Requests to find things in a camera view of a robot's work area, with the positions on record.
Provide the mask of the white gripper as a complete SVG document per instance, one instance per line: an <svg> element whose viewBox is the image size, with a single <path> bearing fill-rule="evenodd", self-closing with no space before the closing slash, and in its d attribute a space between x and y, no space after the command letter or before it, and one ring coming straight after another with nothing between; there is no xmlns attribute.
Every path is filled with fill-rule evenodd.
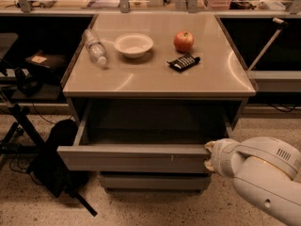
<svg viewBox="0 0 301 226"><path fill-rule="evenodd" d="M224 177L233 178L246 160L246 146L233 139L209 141L204 148L211 152L211 159L204 161L205 168Z"/></svg>

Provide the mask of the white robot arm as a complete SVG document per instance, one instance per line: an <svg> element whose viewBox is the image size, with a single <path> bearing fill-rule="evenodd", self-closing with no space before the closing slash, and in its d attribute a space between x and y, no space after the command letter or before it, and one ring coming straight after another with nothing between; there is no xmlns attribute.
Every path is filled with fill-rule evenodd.
<svg viewBox="0 0 301 226"><path fill-rule="evenodd" d="M287 226L301 226L301 153L274 137L238 142L222 138L205 144L205 167L233 182L245 201Z"/></svg>

